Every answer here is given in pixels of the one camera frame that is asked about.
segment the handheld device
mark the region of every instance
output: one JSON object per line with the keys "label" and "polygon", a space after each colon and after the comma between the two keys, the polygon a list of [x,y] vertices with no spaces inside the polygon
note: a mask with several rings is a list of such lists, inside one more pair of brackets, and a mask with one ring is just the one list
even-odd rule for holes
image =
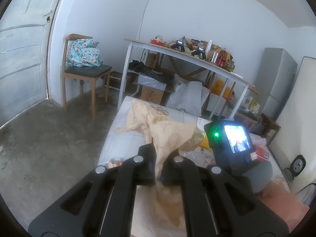
{"label": "handheld device", "polygon": [[241,176],[259,164],[252,156],[255,149],[247,129],[242,124],[221,120],[206,124],[204,129],[216,164],[229,174]]}
{"label": "handheld device", "polygon": [[177,43],[171,46],[171,49],[184,52],[184,43],[182,41],[177,41]]}
{"label": "handheld device", "polygon": [[198,57],[199,57],[201,60],[206,60],[205,51],[204,51],[204,49],[201,48],[201,47],[198,47],[198,49],[195,50],[195,51],[193,51],[193,52],[191,53],[191,55],[192,55],[192,56],[198,55]]}

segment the white bedsheet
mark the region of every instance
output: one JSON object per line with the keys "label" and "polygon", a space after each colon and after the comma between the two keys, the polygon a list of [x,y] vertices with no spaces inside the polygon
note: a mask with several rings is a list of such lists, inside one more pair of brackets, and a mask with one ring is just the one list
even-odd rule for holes
{"label": "white bedsheet", "polygon": [[[124,133],[117,133],[115,131],[118,127],[124,127],[126,124],[126,119],[128,112],[131,107],[131,101],[137,100],[136,98],[132,98],[129,96],[126,96],[120,110],[118,111],[112,126],[110,128],[110,131],[107,135],[107,138],[105,140],[103,149],[101,151],[101,155],[99,157],[98,165],[104,165],[106,166],[109,161],[112,161],[113,163],[116,163],[117,161],[124,161],[128,158],[131,158],[138,153],[138,148],[142,145],[145,145],[145,140],[143,139],[143,136],[136,132],[136,131],[130,131],[130,132],[124,132]],[[154,103],[148,102],[148,104],[152,105],[153,107],[159,107],[162,110],[165,110],[168,112],[169,117],[173,119],[174,121],[178,121],[181,123],[197,123],[198,117],[180,112],[174,109],[170,109],[161,105],[157,105]],[[262,148],[266,148],[266,142],[264,138],[261,138],[260,136],[251,134],[252,142],[253,144],[256,144]],[[185,157],[188,157],[189,159],[193,160],[195,164],[198,166],[203,166],[203,161],[201,161],[201,156],[205,156],[207,160],[212,159],[214,160],[214,155],[209,152],[206,148],[202,148],[199,146],[195,151],[183,154]],[[279,180],[282,181],[284,188],[289,191],[289,187],[282,175],[281,170],[278,167],[278,164],[274,160],[273,156],[269,152],[269,161],[272,164],[272,180]]]}

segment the concrete floor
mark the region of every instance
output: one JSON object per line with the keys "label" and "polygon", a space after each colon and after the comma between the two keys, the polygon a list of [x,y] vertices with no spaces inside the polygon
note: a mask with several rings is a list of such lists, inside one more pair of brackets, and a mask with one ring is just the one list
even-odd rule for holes
{"label": "concrete floor", "polygon": [[117,113],[118,91],[97,90],[97,120],[91,93],[68,103],[67,112],[44,100],[0,130],[0,192],[27,229],[30,222],[90,172],[98,162]]}

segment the refrigerator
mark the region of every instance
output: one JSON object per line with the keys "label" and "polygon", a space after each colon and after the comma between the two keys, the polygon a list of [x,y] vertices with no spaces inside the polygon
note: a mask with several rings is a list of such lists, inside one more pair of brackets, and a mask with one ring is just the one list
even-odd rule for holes
{"label": "refrigerator", "polygon": [[281,48],[265,48],[261,65],[255,80],[255,89],[260,104],[257,116],[266,114],[276,120],[292,92],[297,63]]}

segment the beige cloth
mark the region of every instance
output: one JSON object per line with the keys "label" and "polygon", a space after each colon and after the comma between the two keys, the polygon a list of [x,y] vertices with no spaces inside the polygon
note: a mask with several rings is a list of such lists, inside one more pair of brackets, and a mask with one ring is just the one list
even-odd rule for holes
{"label": "beige cloth", "polygon": [[153,138],[157,153],[156,185],[138,186],[131,234],[135,237],[186,236],[182,196],[179,186],[164,187],[159,181],[163,162],[174,150],[194,150],[203,140],[195,124],[171,119],[158,108],[133,100],[126,127],[118,131],[138,131],[146,143]]}

